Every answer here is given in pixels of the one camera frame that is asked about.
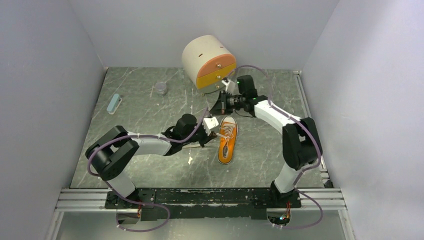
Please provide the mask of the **aluminium rail frame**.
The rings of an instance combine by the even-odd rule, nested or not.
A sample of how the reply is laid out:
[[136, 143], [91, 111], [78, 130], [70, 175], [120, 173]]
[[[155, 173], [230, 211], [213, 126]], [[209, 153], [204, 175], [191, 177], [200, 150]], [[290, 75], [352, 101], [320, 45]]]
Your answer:
[[[106, 209], [106, 197], [111, 189], [85, 189], [85, 188], [66, 188], [60, 192], [58, 202], [56, 204], [53, 219], [47, 232], [48, 240], [55, 240], [63, 222], [65, 213], [114, 213], [116, 215], [116, 227], [122, 228], [121, 223], [125, 220], [141, 220], [140, 210], [125, 210], [123, 212], [117, 209]], [[282, 229], [283, 222], [287, 221], [287, 217], [273, 217], [271, 213], [289, 214], [291, 211], [337, 211], [339, 221], [342, 227], [343, 235], [347, 240], [354, 239], [355, 235], [350, 224], [347, 206], [342, 194], [338, 188], [301, 188], [294, 189], [299, 193], [301, 207], [300, 208], [269, 208], [267, 209], [266, 221], [272, 226]], [[183, 219], [227, 219], [225, 218], [183, 218]], [[165, 222], [171, 220], [170, 217], [164, 219]]]

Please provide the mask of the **small clear round jar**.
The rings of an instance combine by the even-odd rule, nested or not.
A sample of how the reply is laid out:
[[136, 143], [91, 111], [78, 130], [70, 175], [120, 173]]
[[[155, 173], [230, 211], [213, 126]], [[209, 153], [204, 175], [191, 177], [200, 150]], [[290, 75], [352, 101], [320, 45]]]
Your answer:
[[156, 90], [156, 93], [160, 96], [165, 96], [168, 92], [168, 87], [167, 84], [165, 82], [157, 82], [154, 85], [154, 88]]

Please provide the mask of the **orange canvas sneaker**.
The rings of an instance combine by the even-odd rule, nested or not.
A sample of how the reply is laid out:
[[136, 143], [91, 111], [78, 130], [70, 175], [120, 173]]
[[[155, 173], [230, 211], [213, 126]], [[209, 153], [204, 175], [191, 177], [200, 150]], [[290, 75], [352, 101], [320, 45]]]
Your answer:
[[225, 116], [219, 127], [218, 161], [221, 164], [229, 164], [234, 155], [234, 149], [238, 134], [238, 124], [232, 116]]

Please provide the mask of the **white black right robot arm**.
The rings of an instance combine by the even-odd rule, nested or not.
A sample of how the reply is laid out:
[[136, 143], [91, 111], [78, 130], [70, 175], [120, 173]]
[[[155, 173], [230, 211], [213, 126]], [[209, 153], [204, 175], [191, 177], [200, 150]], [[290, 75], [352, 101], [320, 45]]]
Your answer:
[[258, 95], [250, 75], [236, 81], [223, 78], [225, 86], [211, 108], [212, 115], [230, 115], [244, 110], [252, 117], [265, 121], [282, 136], [282, 156], [285, 161], [281, 172], [271, 183], [270, 202], [282, 207], [289, 200], [304, 171], [318, 167], [322, 159], [322, 145], [315, 121], [301, 118], [278, 107], [265, 95]]

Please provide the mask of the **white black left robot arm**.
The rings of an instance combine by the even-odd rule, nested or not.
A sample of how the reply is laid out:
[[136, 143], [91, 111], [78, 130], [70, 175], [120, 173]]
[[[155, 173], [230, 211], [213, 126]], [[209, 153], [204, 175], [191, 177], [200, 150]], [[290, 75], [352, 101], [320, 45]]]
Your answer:
[[216, 137], [213, 129], [218, 125], [216, 117], [207, 115], [197, 120], [188, 113], [158, 134], [139, 134], [116, 125], [86, 150], [87, 171], [116, 191], [124, 207], [132, 208], [138, 203], [139, 194], [124, 170], [133, 157], [172, 156], [194, 143], [204, 147]]

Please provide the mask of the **white shoelace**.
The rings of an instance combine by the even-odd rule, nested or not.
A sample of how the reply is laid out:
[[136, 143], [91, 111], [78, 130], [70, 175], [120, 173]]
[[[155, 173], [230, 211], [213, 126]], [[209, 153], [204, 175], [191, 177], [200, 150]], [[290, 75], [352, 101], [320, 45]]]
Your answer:
[[[204, 127], [203, 127], [203, 124], [201, 124], [197, 129], [196, 129], [196, 131], [198, 130], [198, 129], [204, 129]], [[213, 131], [213, 133], [214, 133], [214, 139], [212, 140], [212, 141], [214, 141], [214, 140], [219, 140], [220, 141], [220, 136], [219, 136], [219, 129], [220, 129], [220, 126], [218, 126], [216, 129], [214, 129], [214, 131]], [[189, 143], [188, 144], [185, 144], [183, 147], [182, 147], [183, 149], [191, 149], [191, 148], [200, 148], [200, 147], [189, 147]]]

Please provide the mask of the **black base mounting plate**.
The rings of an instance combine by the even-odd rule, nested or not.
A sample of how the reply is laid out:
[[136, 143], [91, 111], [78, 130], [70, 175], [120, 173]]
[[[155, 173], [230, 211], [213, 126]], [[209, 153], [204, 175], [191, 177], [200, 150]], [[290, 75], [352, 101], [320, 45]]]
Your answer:
[[159, 219], [251, 218], [266, 220], [268, 209], [298, 209], [300, 195], [255, 188], [137, 188], [125, 201], [113, 191], [104, 207], [120, 212], [140, 210], [141, 221]]

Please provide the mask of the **light blue eraser block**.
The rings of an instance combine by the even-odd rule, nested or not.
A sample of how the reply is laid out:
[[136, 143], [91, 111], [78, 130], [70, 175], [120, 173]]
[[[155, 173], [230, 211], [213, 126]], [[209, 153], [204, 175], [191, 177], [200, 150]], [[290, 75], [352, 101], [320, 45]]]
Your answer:
[[109, 104], [108, 104], [108, 106], [106, 108], [106, 111], [110, 115], [114, 115], [115, 112], [117, 111], [118, 107], [120, 106], [122, 100], [123, 100], [122, 99], [122, 96], [120, 94], [118, 94], [118, 93], [115, 93], [112, 96], [112, 98], [111, 98], [111, 100], [110, 100], [110, 102], [109, 102]]

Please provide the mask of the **round cream drawer cabinet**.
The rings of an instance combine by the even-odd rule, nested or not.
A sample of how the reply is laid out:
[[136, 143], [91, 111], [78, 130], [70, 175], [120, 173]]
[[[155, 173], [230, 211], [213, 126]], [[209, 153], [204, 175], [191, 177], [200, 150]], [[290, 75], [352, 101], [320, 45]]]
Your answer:
[[186, 74], [202, 94], [223, 88], [223, 78], [237, 66], [236, 57], [213, 35], [190, 41], [181, 60]]

